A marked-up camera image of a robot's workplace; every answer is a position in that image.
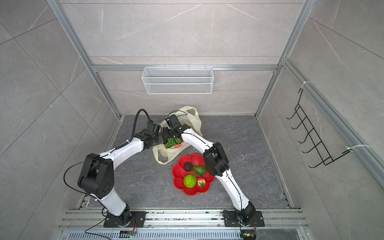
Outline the dark green fake avocado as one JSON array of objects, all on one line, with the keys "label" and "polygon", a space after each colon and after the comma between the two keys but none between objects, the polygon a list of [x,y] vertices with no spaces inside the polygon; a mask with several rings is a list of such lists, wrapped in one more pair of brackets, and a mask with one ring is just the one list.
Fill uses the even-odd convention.
[{"label": "dark green fake avocado", "polygon": [[204,166],[195,166],[194,172],[198,176],[204,176],[207,173],[207,170],[206,170],[206,168]]}]

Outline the light green fake fruit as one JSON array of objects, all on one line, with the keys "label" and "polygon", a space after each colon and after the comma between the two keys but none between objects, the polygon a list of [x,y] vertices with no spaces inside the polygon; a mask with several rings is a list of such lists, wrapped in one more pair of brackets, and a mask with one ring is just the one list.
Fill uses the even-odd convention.
[{"label": "light green fake fruit", "polygon": [[183,182],[185,187],[194,188],[197,185],[197,177],[195,177],[194,175],[187,175],[185,176]]}]

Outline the red flower-shaped plastic plate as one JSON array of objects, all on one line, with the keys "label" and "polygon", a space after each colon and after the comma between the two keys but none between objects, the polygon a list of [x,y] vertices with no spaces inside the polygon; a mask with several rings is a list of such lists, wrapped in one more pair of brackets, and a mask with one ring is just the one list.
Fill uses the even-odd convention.
[{"label": "red flower-shaped plastic plate", "polygon": [[215,178],[205,167],[204,159],[199,154],[183,156],[173,167],[174,186],[187,196],[206,193]]}]

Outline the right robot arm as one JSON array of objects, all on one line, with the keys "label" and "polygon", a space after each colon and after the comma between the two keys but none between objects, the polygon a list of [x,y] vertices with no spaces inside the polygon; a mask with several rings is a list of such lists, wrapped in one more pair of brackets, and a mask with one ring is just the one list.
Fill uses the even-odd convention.
[{"label": "right robot arm", "polygon": [[197,134],[190,126],[182,124],[176,115],[165,119],[168,129],[163,134],[182,139],[198,150],[204,158],[205,168],[208,173],[217,178],[230,196],[235,212],[240,223],[248,226],[253,222],[256,209],[252,202],[244,195],[233,177],[229,160],[223,146],[217,142],[210,142]]}]

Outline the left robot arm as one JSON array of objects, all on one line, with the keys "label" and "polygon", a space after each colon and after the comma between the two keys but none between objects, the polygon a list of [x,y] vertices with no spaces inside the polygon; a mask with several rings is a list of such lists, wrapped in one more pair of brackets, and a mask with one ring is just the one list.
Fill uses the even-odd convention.
[{"label": "left robot arm", "polygon": [[96,198],[107,210],[107,219],[120,227],[131,222],[129,205],[117,194],[115,169],[133,155],[162,143],[161,126],[148,121],[147,127],[131,140],[99,155],[89,154],[83,164],[78,186]]}]

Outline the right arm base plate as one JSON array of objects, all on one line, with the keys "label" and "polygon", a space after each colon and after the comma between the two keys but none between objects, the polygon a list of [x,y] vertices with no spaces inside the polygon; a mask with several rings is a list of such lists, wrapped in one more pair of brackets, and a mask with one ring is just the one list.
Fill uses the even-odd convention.
[{"label": "right arm base plate", "polygon": [[252,217],[246,218],[241,213],[237,211],[228,211],[224,210],[222,212],[224,218],[225,227],[264,227],[264,217],[262,212],[255,211]]}]

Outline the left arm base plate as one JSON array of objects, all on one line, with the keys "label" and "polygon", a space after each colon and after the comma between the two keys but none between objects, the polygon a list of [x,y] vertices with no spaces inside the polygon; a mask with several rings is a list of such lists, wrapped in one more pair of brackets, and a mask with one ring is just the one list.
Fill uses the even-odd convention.
[{"label": "left arm base plate", "polygon": [[104,222],[104,228],[132,228],[134,225],[137,228],[142,228],[145,223],[147,212],[123,212],[120,216],[114,216],[107,213]]}]

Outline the dark brown fake fruit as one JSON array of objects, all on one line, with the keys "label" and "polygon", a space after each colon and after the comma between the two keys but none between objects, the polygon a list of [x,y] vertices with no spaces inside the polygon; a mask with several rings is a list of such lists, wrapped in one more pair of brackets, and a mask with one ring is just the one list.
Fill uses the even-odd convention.
[{"label": "dark brown fake fruit", "polygon": [[184,164],[184,171],[186,172],[192,172],[194,170],[195,166],[193,163],[190,163],[190,162],[186,162]]}]

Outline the cream plastic bag fruit print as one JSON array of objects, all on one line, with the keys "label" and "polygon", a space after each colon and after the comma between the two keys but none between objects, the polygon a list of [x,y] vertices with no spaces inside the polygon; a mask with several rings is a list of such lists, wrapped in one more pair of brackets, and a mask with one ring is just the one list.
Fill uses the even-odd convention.
[{"label": "cream plastic bag fruit print", "polygon": [[[168,116],[175,115],[181,125],[187,125],[195,131],[201,137],[202,121],[199,117],[199,113],[195,107],[185,106],[177,111],[171,112]],[[177,157],[183,150],[188,148],[190,144],[184,142],[182,137],[178,137],[177,134],[171,133],[171,129],[166,120],[160,123],[163,134],[163,144],[153,147],[153,153],[155,160],[160,165],[166,165]]]}]

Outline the red fake strawberry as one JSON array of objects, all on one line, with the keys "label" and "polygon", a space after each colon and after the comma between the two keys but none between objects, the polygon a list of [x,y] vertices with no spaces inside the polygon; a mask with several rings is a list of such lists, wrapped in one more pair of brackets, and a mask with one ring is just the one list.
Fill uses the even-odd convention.
[{"label": "red fake strawberry", "polygon": [[206,186],[206,180],[202,176],[197,177],[197,186],[199,188],[204,188]]}]

